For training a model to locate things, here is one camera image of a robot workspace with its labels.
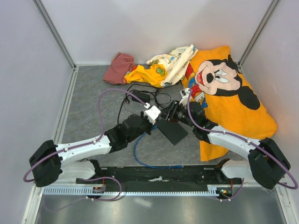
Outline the black network switch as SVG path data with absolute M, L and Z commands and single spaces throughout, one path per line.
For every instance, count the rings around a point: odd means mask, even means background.
M 188 135 L 188 132 L 179 123 L 163 119 L 157 122 L 157 128 L 174 146 Z

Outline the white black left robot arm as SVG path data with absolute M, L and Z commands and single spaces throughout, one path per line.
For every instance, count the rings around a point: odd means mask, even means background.
M 70 164 L 81 159 L 120 151 L 144 133 L 150 134 L 160 111 L 148 109 L 140 115 L 130 115 L 104 134 L 67 144 L 47 140 L 30 157 L 30 170 L 37 187 L 46 187 L 70 170 Z

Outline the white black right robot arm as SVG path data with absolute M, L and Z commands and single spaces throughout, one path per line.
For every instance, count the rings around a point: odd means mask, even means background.
M 209 120 L 198 103 L 190 102 L 183 106 L 173 101 L 162 109 L 161 117 L 169 122 L 186 124 L 193 128 L 193 134 L 201 142 L 224 147 L 244 158 L 242 161 L 223 160 L 220 168 L 214 171 L 218 183 L 244 178 L 266 189 L 273 189 L 291 168 L 274 140 L 259 140 L 232 133 Z

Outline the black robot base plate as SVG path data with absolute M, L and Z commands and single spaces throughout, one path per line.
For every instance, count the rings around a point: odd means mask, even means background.
M 241 184 L 241 178 L 230 180 L 216 165 L 191 165 L 182 168 L 106 167 L 96 177 L 113 177 L 122 190 L 129 189 L 204 189 L 208 185 Z

